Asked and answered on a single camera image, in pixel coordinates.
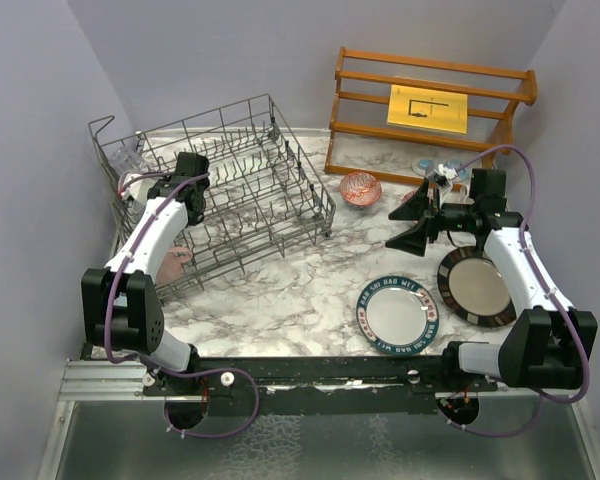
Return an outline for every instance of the plate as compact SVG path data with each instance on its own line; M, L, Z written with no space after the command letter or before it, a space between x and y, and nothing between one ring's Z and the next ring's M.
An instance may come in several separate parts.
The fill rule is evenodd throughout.
M438 332L433 298L407 277L381 277L367 285L358 297L356 317L364 336L392 355L421 352Z
M353 172L340 181L340 194L349 205L368 207L380 199L382 186L373 175Z
M487 328L516 319L507 286L489 257L474 247L453 250L438 267L438 289L460 318Z

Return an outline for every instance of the white plate with blue rim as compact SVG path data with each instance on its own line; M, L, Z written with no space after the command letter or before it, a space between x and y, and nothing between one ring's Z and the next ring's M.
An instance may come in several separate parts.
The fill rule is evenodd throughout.
M381 352L415 355L438 332L438 308L418 282L398 275L369 283L356 303L362 334Z

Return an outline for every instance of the yellow paper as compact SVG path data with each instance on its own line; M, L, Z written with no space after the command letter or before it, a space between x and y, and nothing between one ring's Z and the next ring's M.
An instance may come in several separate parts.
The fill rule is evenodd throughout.
M467 95L391 85L387 123L467 133Z

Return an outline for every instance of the metal wire basket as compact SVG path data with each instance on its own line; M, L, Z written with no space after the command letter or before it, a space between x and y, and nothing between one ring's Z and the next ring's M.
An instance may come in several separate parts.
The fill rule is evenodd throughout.
M210 162L205 220L184 229L174 242L191 249L193 259L183 265L181 278L157 288L161 297L194 286L204 289L212 278L237 268L244 273L249 263L276 253L284 257L289 248L315 245L331 234L335 203L269 95L102 143L99 135L113 120L94 120L89 129L113 194L121 244L139 216L117 195L119 176L107 158L111 152L123 145L133 148L150 170L161 172L175 168L181 151Z

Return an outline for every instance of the white wall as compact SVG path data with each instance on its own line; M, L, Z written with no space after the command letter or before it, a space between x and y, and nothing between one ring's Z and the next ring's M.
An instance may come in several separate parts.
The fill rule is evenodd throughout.
M539 185L531 230L541 258L573 303L599 322L587 397L600 434L600 0L568 0L531 62L538 101L515 133ZM511 165L513 206L527 205L522 163Z
M84 339L113 223L87 122L108 113L133 131L66 2L0 1L0 479L35 477Z
M563 3L69 0L142 129L261 93L292 126L326 128L341 45L525 68Z

